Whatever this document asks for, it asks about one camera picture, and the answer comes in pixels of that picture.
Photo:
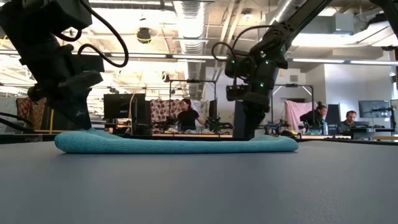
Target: black hair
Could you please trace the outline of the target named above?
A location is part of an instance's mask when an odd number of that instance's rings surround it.
[[[356,115],[355,111],[349,111],[349,112],[346,113],[346,117],[348,117],[348,115],[351,114],[351,113],[354,113]]]
[[[324,105],[321,101],[318,102],[317,110],[322,110],[324,108],[328,108],[326,105]]]
[[[180,103],[186,103],[188,105],[188,110],[192,109],[192,107],[191,107],[192,103],[191,103],[190,99],[184,98],[181,100]]]

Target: person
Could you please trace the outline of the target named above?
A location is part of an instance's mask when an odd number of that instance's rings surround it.
[[[196,130],[195,120],[201,125],[205,125],[205,121],[199,117],[198,112],[192,109],[191,100],[183,99],[180,103],[181,112],[178,114],[177,119],[182,131]]]
[[[346,113],[346,120],[337,125],[337,133],[347,133],[353,126],[356,118],[355,111]]]
[[[328,107],[319,101],[318,106],[314,111],[309,111],[300,116],[300,121],[306,122],[310,126],[320,126],[323,124],[323,117],[325,117],[327,113]]]

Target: gray table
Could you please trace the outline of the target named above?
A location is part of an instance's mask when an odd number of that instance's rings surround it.
[[[1,224],[398,223],[398,147],[68,155],[0,145]]]

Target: microfiber cloth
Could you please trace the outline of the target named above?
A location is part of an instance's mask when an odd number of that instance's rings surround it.
[[[260,136],[250,141],[165,141],[127,139],[93,129],[59,134],[55,145],[78,154],[293,152],[299,148],[294,139],[283,136]]]

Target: woman in black shirt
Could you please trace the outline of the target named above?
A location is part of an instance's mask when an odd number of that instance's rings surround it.
[[[191,100],[183,99],[180,103],[181,110],[177,116],[178,122],[180,124],[181,130],[196,130],[195,120],[200,124],[205,125],[205,121],[199,117],[198,112],[192,109]]]
[[[300,121],[307,122],[310,126],[319,126],[323,124],[323,117],[328,113],[328,107],[321,101],[318,102],[317,108],[313,111],[315,114],[315,123],[313,122],[312,111],[301,115]]]

